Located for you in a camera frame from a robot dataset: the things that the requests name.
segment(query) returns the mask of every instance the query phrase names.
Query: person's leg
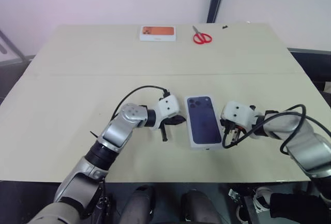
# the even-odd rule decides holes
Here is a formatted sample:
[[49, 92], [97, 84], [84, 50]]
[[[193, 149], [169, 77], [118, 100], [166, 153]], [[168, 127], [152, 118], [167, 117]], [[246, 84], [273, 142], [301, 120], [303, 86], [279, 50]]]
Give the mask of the person's leg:
[[253, 203], [257, 213], [270, 210], [271, 218], [282, 217], [306, 223], [330, 224], [330, 211], [316, 196], [273, 193], [269, 188], [256, 190]]
[[154, 200], [152, 187], [141, 186], [136, 189], [121, 214], [119, 224], [149, 223]]
[[270, 216], [283, 217], [301, 224], [330, 224], [330, 211], [316, 196], [273, 193], [270, 198]]
[[197, 190], [190, 190], [183, 197], [185, 198], [185, 212], [192, 222], [222, 224], [219, 213], [204, 193]]

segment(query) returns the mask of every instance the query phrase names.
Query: smartphone box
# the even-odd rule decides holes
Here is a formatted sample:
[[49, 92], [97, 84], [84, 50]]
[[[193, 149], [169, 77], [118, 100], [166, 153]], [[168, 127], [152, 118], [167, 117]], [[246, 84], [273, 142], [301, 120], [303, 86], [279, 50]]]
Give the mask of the smartphone box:
[[176, 41], [175, 26], [142, 26], [141, 41]]
[[210, 95], [185, 97], [187, 129], [194, 150], [223, 149], [220, 117]]

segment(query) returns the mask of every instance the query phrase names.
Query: white wall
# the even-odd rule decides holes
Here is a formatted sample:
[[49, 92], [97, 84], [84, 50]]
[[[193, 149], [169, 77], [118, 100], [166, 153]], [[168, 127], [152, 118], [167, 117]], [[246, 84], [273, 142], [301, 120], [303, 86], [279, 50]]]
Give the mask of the white wall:
[[218, 23], [269, 23], [290, 48], [331, 50], [331, 0], [222, 0]]
[[210, 0], [0, 0], [0, 28], [24, 53], [36, 54], [60, 24], [205, 22]]

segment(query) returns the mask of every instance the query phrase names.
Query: black cable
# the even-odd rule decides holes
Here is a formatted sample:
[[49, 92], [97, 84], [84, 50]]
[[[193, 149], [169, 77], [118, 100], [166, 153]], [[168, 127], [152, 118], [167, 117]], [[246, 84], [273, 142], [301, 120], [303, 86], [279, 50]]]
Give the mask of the black cable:
[[289, 109], [287, 110], [293, 110], [293, 109], [296, 109], [296, 108], [302, 108], [302, 113], [301, 113], [301, 118], [300, 118], [300, 121], [299, 121], [299, 124], [297, 125], [297, 127], [294, 129], [294, 131], [291, 133], [291, 135], [281, 144], [280, 146], [280, 152], [285, 154], [285, 155], [288, 155], [289, 153], [286, 152], [284, 150], [285, 146], [294, 138], [294, 136], [296, 136], [296, 134], [300, 131], [302, 125], [304, 124], [304, 121], [306, 119], [306, 107], [305, 105], [303, 104], [298, 104], [298, 105], [295, 105], [293, 107], [290, 107]]
[[[293, 107], [291, 107], [291, 108], [289, 108], [289, 109], [287, 109], [287, 110], [292, 110], [292, 109], [294, 109], [294, 108], [298, 108], [298, 107], [302, 107], [302, 109], [303, 109], [303, 113], [306, 114], [306, 107], [305, 107], [304, 105], [302, 105], [302, 104], [295, 105], [295, 106], [293, 106]], [[253, 134], [255, 131], [257, 131], [259, 128], [261, 128], [264, 124], [270, 122], [271, 120], [273, 120], [273, 119], [275, 119], [275, 118], [277, 118], [277, 117], [283, 116], [283, 115], [302, 115], [302, 114], [295, 113], [295, 112], [281, 112], [281, 113], [277, 113], [277, 114], [275, 114], [275, 115], [269, 117], [268, 119], [265, 119], [264, 121], [262, 121], [262, 122], [256, 124], [256, 125], [255, 125], [251, 130], [249, 130], [244, 136], [240, 137], [237, 141], [232, 142], [232, 143], [230, 143], [229, 145], [225, 145], [225, 139], [226, 139], [226, 137], [227, 137], [227, 134], [225, 133], [224, 136], [223, 136], [223, 143], [224, 143], [224, 144], [223, 144], [223, 147], [224, 147], [224, 148], [231, 148], [231, 147], [233, 147], [233, 146], [235, 146], [235, 145], [238, 145], [238, 144], [239, 144], [240, 142], [242, 142], [245, 138], [249, 137], [251, 134]]]
[[105, 219], [105, 216], [106, 216], [106, 198], [107, 198], [107, 195], [106, 195], [106, 182], [105, 182], [105, 178], [102, 179], [102, 197], [103, 197], [103, 201], [102, 201], [102, 209], [101, 209], [101, 223], [104, 224], [104, 219]]
[[117, 107], [116, 107], [116, 109], [114, 110], [114, 113], [113, 113], [113, 115], [112, 115], [112, 117], [111, 117], [111, 121], [116, 117], [116, 113], [117, 113], [117, 111], [118, 111], [118, 109], [120, 108], [120, 106], [122, 105], [122, 103], [130, 96], [130, 95], [132, 95], [134, 92], [136, 92], [136, 91], [138, 91], [138, 90], [140, 90], [140, 89], [142, 89], [142, 88], [158, 88], [158, 89], [161, 89], [161, 90], [163, 90], [163, 94], [168, 94], [169, 92], [168, 92], [168, 90], [166, 89], [166, 88], [162, 88], [162, 87], [159, 87], [159, 86], [154, 86], [154, 85], [144, 85], [144, 86], [141, 86], [141, 87], [138, 87], [138, 88], [136, 88], [136, 89], [134, 89], [133, 91], [131, 91], [129, 94], [127, 94], [120, 102], [119, 102], [119, 104], [117, 105]]
[[90, 133], [91, 133], [95, 138], [98, 138], [98, 136], [97, 136], [95, 133], [93, 133], [92, 131], [90, 131]]
[[[288, 110], [292, 110], [294, 108], [297, 108], [297, 107], [301, 107], [301, 106], [293, 106], [291, 108], [289, 108]], [[266, 124], [267, 122], [273, 120], [274, 118], [277, 118], [277, 117], [280, 117], [280, 116], [283, 116], [283, 115], [297, 115], [297, 116], [301, 116], [301, 119], [300, 121], [303, 119], [303, 113], [296, 113], [296, 112], [281, 112], [281, 113], [277, 113], [271, 117], [269, 117], [268, 119], [264, 120], [263, 122], [260, 122], [259, 124], [255, 125], [254, 128], [252, 128], [250, 131], [248, 131], [244, 136], [242, 136], [240, 139], [238, 139], [236, 142], [232, 142], [231, 144], [229, 145], [225, 145], [225, 140], [227, 138], [227, 133], [225, 132], [224, 133], [224, 136], [223, 136], [223, 142], [222, 142], [222, 145], [224, 148], [231, 148], [235, 145], [238, 145], [238, 143], [242, 142], [242, 140], [244, 140], [245, 138], [247, 138], [248, 136], [250, 136], [252, 133], [254, 133], [256, 130], [258, 130], [259, 128], [261, 128], [264, 124]], [[320, 122], [318, 122], [317, 120], [315, 120], [314, 118], [312, 117], [309, 117], [307, 115], [305, 115], [305, 118], [312, 121], [313, 123], [315, 123], [316, 125], [318, 125], [323, 131], [325, 131], [327, 133], [327, 135], [329, 137], [331, 137], [331, 131], [329, 131], [325, 126], [323, 126]]]
[[229, 123], [226, 122], [225, 123], [225, 131], [224, 131], [224, 136], [223, 136], [223, 140], [222, 140], [222, 146], [225, 149], [231, 148], [231, 147], [233, 147], [233, 146], [235, 146], [235, 145], [238, 144], [238, 143], [233, 142], [233, 141], [229, 145], [226, 145], [225, 144], [225, 141], [227, 139], [227, 136], [228, 136], [230, 130], [233, 130], [235, 128], [235, 126], [236, 126], [236, 124], [234, 122], [229, 122]]

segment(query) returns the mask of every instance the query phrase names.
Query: robotic arm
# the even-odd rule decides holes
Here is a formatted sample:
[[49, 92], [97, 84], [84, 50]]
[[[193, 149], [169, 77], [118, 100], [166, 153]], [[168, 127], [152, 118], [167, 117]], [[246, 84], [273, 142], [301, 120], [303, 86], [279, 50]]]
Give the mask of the robotic arm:
[[29, 223], [74, 224], [90, 216], [102, 192], [100, 182], [107, 176], [110, 166], [131, 138], [132, 131], [141, 127], [155, 130], [164, 127], [164, 123], [176, 125], [185, 121], [184, 118], [177, 118], [175, 123], [171, 123], [171, 119], [176, 118], [178, 113], [178, 101], [170, 94], [152, 109], [132, 103], [124, 105], [60, 184], [54, 202], [42, 209]]
[[[230, 101], [221, 114], [221, 124], [225, 127], [223, 147], [230, 148], [238, 145], [245, 137], [258, 139], [267, 136], [284, 140], [281, 152], [288, 154], [312, 180], [321, 193], [322, 199], [331, 206], [331, 144], [323, 136], [314, 132], [309, 119], [323, 127], [314, 119], [292, 111], [284, 112], [266, 111], [264, 114], [255, 110], [255, 106], [246, 106], [235, 101]], [[229, 145], [225, 139], [230, 131], [234, 136]]]
[[[177, 125], [185, 121], [178, 113], [178, 101], [169, 94], [150, 110], [131, 103], [124, 105], [61, 183], [54, 202], [42, 209], [29, 223], [74, 224], [87, 218], [101, 195], [100, 182], [130, 139], [133, 129], [144, 126], [151, 130], [160, 128], [163, 140], [166, 141], [164, 125]], [[221, 124], [225, 127], [223, 146], [233, 147], [248, 136], [254, 139], [267, 136], [285, 140], [282, 147], [286, 147], [287, 152], [281, 151], [294, 159], [315, 183], [326, 204], [331, 206], [331, 144], [314, 133], [306, 119], [313, 120], [305, 115], [304, 106], [302, 114], [291, 109], [281, 113], [266, 111], [262, 114], [255, 110], [255, 106], [231, 101], [221, 115]], [[226, 145], [225, 140], [232, 131], [232, 142]]]

